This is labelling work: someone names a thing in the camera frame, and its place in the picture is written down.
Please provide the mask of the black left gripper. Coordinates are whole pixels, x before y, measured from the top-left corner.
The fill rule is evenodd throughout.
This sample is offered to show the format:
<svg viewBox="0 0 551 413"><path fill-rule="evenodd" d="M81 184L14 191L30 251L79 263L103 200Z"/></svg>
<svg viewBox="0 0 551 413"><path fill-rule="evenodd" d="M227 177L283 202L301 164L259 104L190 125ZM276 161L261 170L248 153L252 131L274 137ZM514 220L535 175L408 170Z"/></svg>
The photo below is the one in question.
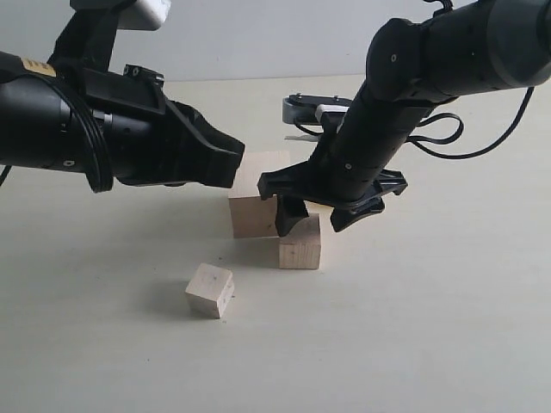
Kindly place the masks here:
<svg viewBox="0 0 551 413"><path fill-rule="evenodd" d="M137 65L123 74L82 70L81 91L102 125L114 177L128 186L200 182L231 188L245 144L206 125L206 148L176 103L163 92L164 76Z"/></svg>

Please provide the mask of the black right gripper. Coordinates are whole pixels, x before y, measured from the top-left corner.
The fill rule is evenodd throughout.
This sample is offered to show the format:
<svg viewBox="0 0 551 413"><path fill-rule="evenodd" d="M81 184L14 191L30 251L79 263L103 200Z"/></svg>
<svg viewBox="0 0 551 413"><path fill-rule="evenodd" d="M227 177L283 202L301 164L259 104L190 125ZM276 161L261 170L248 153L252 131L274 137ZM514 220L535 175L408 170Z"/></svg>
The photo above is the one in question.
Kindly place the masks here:
<svg viewBox="0 0 551 413"><path fill-rule="evenodd" d="M382 213L383 197L403 193L407 180L398 171L381 166L363 168L355 161L340 160L331 154L329 143L323 139L306 161L263 172L257 188L264 200L277 196L275 227L279 237L286 237L309 217L305 201L335 208L330 216L331 226L341 232Z"/></svg>

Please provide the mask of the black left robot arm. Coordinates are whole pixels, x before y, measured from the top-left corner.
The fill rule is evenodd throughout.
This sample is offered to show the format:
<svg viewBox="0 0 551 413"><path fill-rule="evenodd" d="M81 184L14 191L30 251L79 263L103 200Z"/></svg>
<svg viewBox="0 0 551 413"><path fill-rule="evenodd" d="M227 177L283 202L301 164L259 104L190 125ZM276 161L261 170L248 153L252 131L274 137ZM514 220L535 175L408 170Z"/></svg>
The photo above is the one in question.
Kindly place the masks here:
<svg viewBox="0 0 551 413"><path fill-rule="evenodd" d="M83 174L96 193L114 182L231 187L244 144L163 86L161 74L137 65L116 74L3 53L1 162Z"/></svg>

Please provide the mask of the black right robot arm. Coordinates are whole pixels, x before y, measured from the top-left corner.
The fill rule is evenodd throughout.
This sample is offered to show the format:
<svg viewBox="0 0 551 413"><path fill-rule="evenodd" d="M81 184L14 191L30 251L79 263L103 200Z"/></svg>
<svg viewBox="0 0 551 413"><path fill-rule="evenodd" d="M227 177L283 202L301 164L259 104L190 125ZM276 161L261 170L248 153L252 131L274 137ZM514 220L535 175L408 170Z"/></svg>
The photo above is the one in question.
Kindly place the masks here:
<svg viewBox="0 0 551 413"><path fill-rule="evenodd" d="M322 131L305 162L260 176L260 196L277 200L277 233L288 235L307 217L307 202L331 207L335 231L381 213L384 196L407 185L390 160L405 143L427 146L414 130L434 119L435 108L462 96L532 92L549 77L547 1L444 2L425 22L389 20L370 43L353 99L284 99L286 123Z"/></svg>

